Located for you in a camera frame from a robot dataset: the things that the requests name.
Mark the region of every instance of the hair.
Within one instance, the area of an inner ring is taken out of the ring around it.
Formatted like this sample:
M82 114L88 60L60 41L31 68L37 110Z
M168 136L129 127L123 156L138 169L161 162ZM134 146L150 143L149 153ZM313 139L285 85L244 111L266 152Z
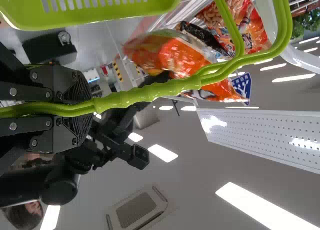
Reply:
M29 213L24 204L6 208L4 215L16 229L32 230L39 225L44 216L41 204L40 208L41 216Z

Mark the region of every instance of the orange snack bag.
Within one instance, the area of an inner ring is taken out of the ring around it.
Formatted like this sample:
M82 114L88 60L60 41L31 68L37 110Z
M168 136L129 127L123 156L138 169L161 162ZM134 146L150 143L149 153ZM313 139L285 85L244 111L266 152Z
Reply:
M123 51L136 65L152 76L171 71L171 78L185 78L216 62L215 54L211 55L209 48L206 49L193 37L170 29L140 35L128 41ZM197 93L205 93L205 98ZM209 101L244 100L236 93L229 79L204 86L199 92L188 91L183 94Z
M251 0L225 0L242 35L246 54L271 47L263 22ZM235 45L226 28L215 2L202 9L196 18L205 22L207 28L227 53L234 57Z

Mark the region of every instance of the plastic wrapper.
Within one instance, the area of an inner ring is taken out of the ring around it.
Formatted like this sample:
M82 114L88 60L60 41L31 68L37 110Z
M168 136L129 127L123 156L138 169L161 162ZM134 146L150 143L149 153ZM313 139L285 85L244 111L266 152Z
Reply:
M266 50L271 47L263 22L251 0L225 0L235 23L242 35L246 54ZM234 57L235 45L226 28L215 2L207 5L197 15L205 22L208 30L222 45L227 53Z
M192 36L202 45L211 48L212 53L214 53L216 59L231 59L231 57L228 55L225 49L223 49L220 43L215 38L213 38L210 31L202 29L201 27L192 23L188 23L186 21L180 22L175 27L175 29L181 31L183 34Z
M216 62L212 51L194 37L171 29L140 35L123 47L125 55L144 72L157 76L163 71L171 71L170 78L192 76L202 67ZM188 91L183 94L210 101L245 100L236 93L229 79L205 86L200 91Z

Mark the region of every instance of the ceiling vent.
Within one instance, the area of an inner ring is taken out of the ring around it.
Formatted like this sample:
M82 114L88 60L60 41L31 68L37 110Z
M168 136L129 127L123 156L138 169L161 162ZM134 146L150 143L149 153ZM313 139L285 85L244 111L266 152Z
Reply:
M155 184L148 185L109 209L108 230L145 230L174 210Z

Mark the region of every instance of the basket handle grip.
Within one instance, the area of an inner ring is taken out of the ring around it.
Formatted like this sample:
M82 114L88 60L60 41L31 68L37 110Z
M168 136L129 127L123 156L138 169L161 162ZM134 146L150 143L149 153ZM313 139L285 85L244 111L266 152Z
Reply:
M97 113L111 108L127 108L137 102L152 102L159 97L177 96L185 90L199 90L201 80L193 75L185 79L172 79L167 83L153 83L142 88L112 93L104 98L94 98L93 104Z

